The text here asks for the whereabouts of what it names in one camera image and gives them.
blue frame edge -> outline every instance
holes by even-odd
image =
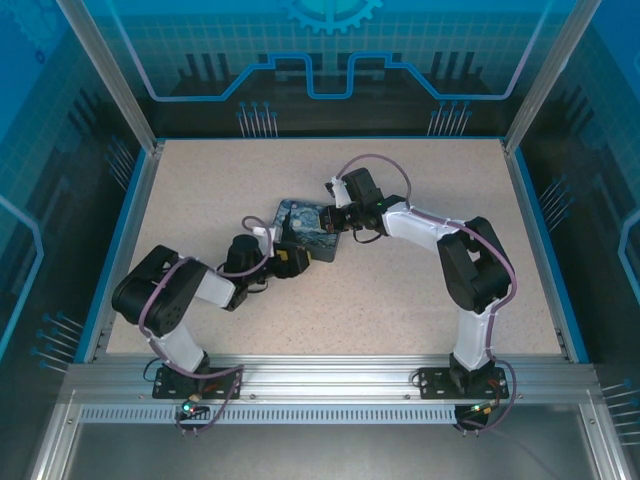
[[[540,232],[540,237],[542,238],[542,247],[544,248],[544,253],[549,261],[551,275],[553,276],[553,280],[556,284],[556,290],[558,292],[558,297],[560,298],[560,304],[562,306],[562,310],[564,311],[565,318],[567,319],[567,327],[569,328],[569,335],[571,336],[571,338],[567,340],[573,343],[573,347],[576,351],[576,356],[578,357],[576,360],[579,363],[590,363],[589,355],[587,354],[587,349],[584,345],[584,341],[582,340],[582,334],[580,333],[580,327],[578,326],[578,320],[576,319],[575,312],[573,311],[573,306],[571,305],[571,300],[569,299],[569,292],[567,291],[567,286],[565,285],[564,279],[562,278],[562,272],[560,271],[560,265],[558,264],[556,252],[553,249],[553,244],[551,243],[551,236],[549,235],[547,226],[544,223],[542,211],[540,210],[540,204],[538,203],[538,198],[536,197],[535,190],[533,189],[533,182],[531,181],[531,176],[529,175],[529,169],[527,168],[527,165],[524,161],[524,156],[522,155],[520,147],[518,147],[515,151],[515,158],[518,162],[520,173],[522,174],[522,179],[524,181],[527,196],[529,197],[529,201],[531,202],[531,209],[536,220],[538,231]]]
[[[120,246],[122,235],[124,233],[124,226],[127,223],[127,218],[129,217],[131,205],[133,203],[133,197],[135,195],[136,189],[138,188],[142,168],[146,163],[146,156],[147,152],[144,149],[140,149],[140,153],[138,154],[138,159],[136,161],[136,166],[133,170],[133,174],[131,175],[131,181],[129,182],[127,194],[125,195],[124,201],[122,202],[122,208],[120,210],[120,215],[118,216],[118,222],[116,223],[116,228],[113,232],[113,236],[111,237],[111,243],[109,245],[109,250],[107,251],[107,257],[105,258],[104,266],[102,267],[102,273],[100,273],[98,285],[96,286],[96,292],[93,295],[93,300],[91,301],[91,307],[89,308],[89,313],[87,314],[87,321],[84,325],[84,329],[82,330],[80,343],[78,345],[78,349],[76,350],[76,355],[73,359],[74,363],[84,363],[83,359],[87,353],[87,350],[89,349],[91,336],[94,328],[96,327],[96,322],[98,321],[98,311],[100,310],[102,299],[106,294],[107,281],[109,279],[109,276],[111,275],[111,270],[113,269],[113,263],[115,261],[116,253],[118,251],[118,247]]]

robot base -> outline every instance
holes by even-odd
[[[448,367],[420,368],[414,377],[414,383],[420,389],[420,398],[422,400],[493,400],[496,398],[496,392],[489,385],[489,380],[495,380],[500,385],[498,394],[501,400],[509,398],[509,387],[502,368],[493,367],[487,371],[482,381],[475,382],[465,395],[460,393],[458,386],[451,380],[449,372]]]
[[[207,373],[217,373],[223,370],[227,370],[227,368],[209,368]],[[185,377],[163,365],[156,372],[151,396],[163,400],[184,400],[194,393],[201,393],[203,400],[223,400],[227,397],[235,378],[234,375],[226,375],[206,380],[204,386],[199,386],[202,384],[202,380]],[[235,393],[231,395],[232,400],[240,398],[240,387],[238,385]]]

cable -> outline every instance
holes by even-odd
[[[147,372],[149,371],[149,367],[151,365],[153,365],[155,362],[157,362],[158,360],[161,360],[160,357],[156,357],[153,360],[150,360],[149,363],[147,363],[144,367],[144,370],[142,371],[142,378],[144,378],[147,382],[155,382],[155,379],[148,379],[147,378]]]
[[[209,380],[209,379],[213,379],[213,378],[225,377],[227,375],[231,375],[231,374],[236,373],[236,378],[233,381],[233,384],[231,385],[231,388],[229,389],[229,393],[227,394],[227,398],[225,399],[224,403],[220,406],[220,410],[211,419],[211,421],[208,424],[206,424],[206,425],[204,425],[202,427],[199,427],[198,429],[194,429],[193,432],[196,433],[197,431],[204,431],[204,430],[207,430],[207,429],[211,428],[213,426],[213,424],[216,421],[218,421],[218,419],[220,418],[220,416],[224,412],[224,409],[227,407],[227,404],[229,403],[229,400],[231,399],[231,396],[233,395],[233,392],[238,387],[238,385],[240,385],[240,382],[242,381],[242,374],[244,373],[244,365],[238,365],[236,367],[227,368],[225,370],[222,370],[222,371],[216,372],[216,373],[199,374],[199,373],[190,372],[188,370],[185,370],[182,367],[179,367],[178,365],[174,364],[173,362],[171,362],[171,360],[165,355],[165,353],[162,351],[162,349],[160,347],[158,347],[158,345],[156,345],[156,342],[154,340],[154,337],[153,337],[151,331],[149,329],[147,329],[147,327],[144,326],[144,322],[145,322],[145,320],[147,318],[147,315],[149,314],[149,310],[151,310],[151,306],[154,304],[154,302],[156,301],[156,299],[160,295],[160,292],[162,291],[162,289],[167,286],[167,284],[169,283],[169,280],[171,280],[171,277],[173,277],[173,275],[180,269],[180,267],[185,265],[190,260],[193,260],[193,257],[185,257],[185,258],[181,258],[180,260],[178,260],[174,265],[171,266],[171,268],[165,274],[165,276],[162,277],[162,280],[160,280],[158,282],[156,287],[153,289],[153,292],[151,292],[151,295],[149,295],[149,298],[147,299],[146,303],[144,304],[144,307],[142,308],[142,311],[140,312],[140,317],[138,318],[138,329],[140,330],[140,332],[145,336],[145,338],[149,342],[149,346],[151,347],[151,349],[164,362],[164,364],[167,367],[171,368],[172,370],[178,372],[179,374],[184,375],[185,377],[195,378],[197,380]],[[176,419],[176,422],[178,424],[178,427],[182,428],[177,419]]]
[[[420,385],[416,384],[416,377],[420,375],[420,372],[415,372],[413,375],[411,375],[411,379],[409,380],[411,385],[413,385],[416,388],[420,388]]]
[[[336,175],[336,178],[339,180],[340,178],[342,178],[342,175],[344,174],[344,172],[347,170],[347,168],[349,168],[351,165],[353,165],[354,163],[364,159],[364,158],[378,158],[380,160],[384,160],[387,163],[390,163],[391,165],[393,165],[394,167],[396,167],[396,169],[402,174],[402,176],[404,177],[404,181],[407,184],[407,194],[405,195],[405,203],[407,204],[407,208],[411,208],[411,204],[409,203],[409,199],[411,198],[411,180],[409,180],[409,175],[407,175],[407,172],[404,171],[404,168],[402,168],[400,166],[400,164],[398,162],[396,162],[395,160],[391,160],[389,157],[385,157],[384,155],[380,155],[377,153],[365,153],[362,155],[358,155],[357,157],[352,158],[351,160],[349,160],[344,167],[342,167],[342,169],[338,172],[338,175]]]
[[[358,240],[358,235],[356,234],[357,230],[355,230],[355,229],[354,229],[354,230],[352,230],[352,231],[353,231],[353,239],[354,239],[356,242],[361,243],[362,245],[366,245],[366,244],[368,244],[368,243],[373,243],[373,242],[375,242],[376,240],[380,239],[380,237],[382,237],[382,234],[381,234],[381,233],[379,233],[378,235],[376,235],[376,236],[375,236],[375,237],[373,237],[373,238],[369,238],[369,239],[367,239],[367,240]]]
[[[481,423],[478,422],[474,422],[473,420],[463,420],[462,423],[466,423],[468,425],[471,425],[473,427],[476,427],[478,429],[478,431],[487,431],[487,428],[484,427]],[[460,425],[455,425],[455,427],[460,430],[460,431],[464,431],[464,428],[461,427]],[[510,442],[515,443],[516,445],[518,445],[527,455],[529,455],[529,457],[531,457],[531,459],[536,462],[538,464],[539,467],[541,467],[545,472],[547,472],[552,478],[555,478],[556,480],[562,480],[562,478],[560,477],[560,475],[558,475],[556,472],[554,472],[553,470],[551,470],[551,468],[549,468],[540,457],[538,457],[531,449],[529,449],[529,447],[527,447],[524,443],[522,443],[520,440],[518,440],[517,437],[514,437],[512,435],[508,435],[504,432],[501,432],[500,430],[493,430],[493,433],[495,433],[496,435],[505,438],[507,440],[509,440]]]
[[[518,381],[516,380],[515,370],[513,369],[511,364],[506,360],[497,359],[496,356],[493,354],[493,351],[491,350],[491,338],[493,336],[493,325],[495,323],[496,313],[498,310],[500,310],[502,307],[508,304],[511,300],[513,300],[513,297],[515,297],[516,292],[518,291],[518,281],[516,279],[516,272],[513,270],[513,267],[511,266],[511,263],[509,263],[509,260],[507,260],[506,257],[502,253],[500,253],[500,251],[496,247],[491,245],[491,243],[489,243],[488,240],[486,240],[484,237],[474,232],[467,226],[462,225],[461,223],[458,223],[455,221],[436,217],[429,213],[416,210],[415,208],[411,208],[410,212],[418,217],[424,218],[425,220],[429,220],[430,222],[434,222],[439,225],[451,226],[453,228],[457,228],[458,230],[465,232],[467,235],[471,236],[472,238],[480,242],[487,250],[489,250],[489,252],[491,252],[498,259],[498,261],[502,264],[504,269],[507,271],[507,274],[509,275],[509,279],[511,280],[511,289],[509,290],[509,294],[506,297],[504,297],[500,302],[498,302],[496,305],[491,307],[491,310],[489,311],[487,336],[485,338],[485,351],[487,352],[487,356],[491,361],[507,367],[507,369],[509,370],[509,373],[511,374],[511,383],[512,383],[511,398],[509,399],[509,403],[507,404],[507,407],[502,413],[502,415],[500,415],[500,417],[498,417],[498,419],[495,422],[493,422],[491,425],[484,427],[482,428],[482,430],[480,430],[480,431],[491,431],[494,428],[496,428],[498,425],[500,425],[504,421],[506,416],[509,414],[509,412],[513,408],[513,404],[516,401],[516,393],[518,391]]]
[[[194,426],[192,428],[188,428],[182,425],[181,420],[179,420],[179,418],[176,417],[176,427],[182,430],[183,434],[186,432],[192,432],[194,435],[197,435],[198,433],[202,433],[206,430],[209,430],[211,427],[213,427],[213,425],[220,419],[220,417],[224,413],[225,409],[227,408],[227,405],[229,404],[229,401],[231,400],[231,397],[233,396],[233,392],[235,392],[236,388],[238,388],[238,385],[240,385],[241,379],[242,379],[242,374],[238,375],[235,378],[235,380],[231,384],[231,387],[229,388],[229,392],[227,393],[227,396],[224,399],[224,402],[222,402],[222,405],[220,405],[220,408],[218,409],[216,414],[211,418],[211,420],[209,420],[209,422],[207,422],[202,426]]]
[[[216,270],[216,273],[218,275],[220,275],[221,277],[224,277],[224,278],[242,278],[242,277],[246,277],[247,275],[251,275],[252,273],[257,272],[258,270],[260,270],[262,267],[264,267],[264,264],[267,263],[267,260],[269,260],[269,253],[273,249],[273,238],[271,237],[271,230],[269,229],[269,227],[267,226],[266,223],[264,223],[260,218],[254,217],[253,215],[248,215],[248,216],[246,216],[246,217],[244,217],[242,219],[242,222],[241,222],[242,223],[242,227],[245,230],[248,230],[250,232],[252,231],[252,229],[247,226],[247,220],[253,220],[253,221],[257,222],[258,225],[260,225],[262,228],[264,228],[265,231],[267,232],[267,253],[264,254],[264,256],[262,257],[262,260],[260,260],[254,267],[250,268],[249,270],[247,270],[245,272],[225,273],[225,272],[220,272],[220,271]]]

glass panel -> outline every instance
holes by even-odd
[[[640,381],[638,18],[603,0],[521,145],[604,386]]]
[[[55,2],[0,5],[0,465],[12,480],[30,475],[140,146]]]
[[[159,136],[503,135],[573,0],[87,4]]]

beige tabletop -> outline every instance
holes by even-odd
[[[284,198],[331,203],[324,183],[362,153],[399,162],[411,177],[416,207],[492,223],[520,286],[498,316],[495,351],[558,353],[498,140],[169,140],[132,266],[158,244],[219,265],[243,233],[242,217],[272,220]],[[385,195],[404,195],[393,167],[379,160],[361,166]],[[360,245],[347,234],[333,263],[313,262],[297,278],[272,279],[265,293],[235,312],[196,300],[189,329],[211,354],[436,354],[453,348],[456,309],[437,255],[392,238]],[[107,351],[149,353],[137,329],[119,316]]]

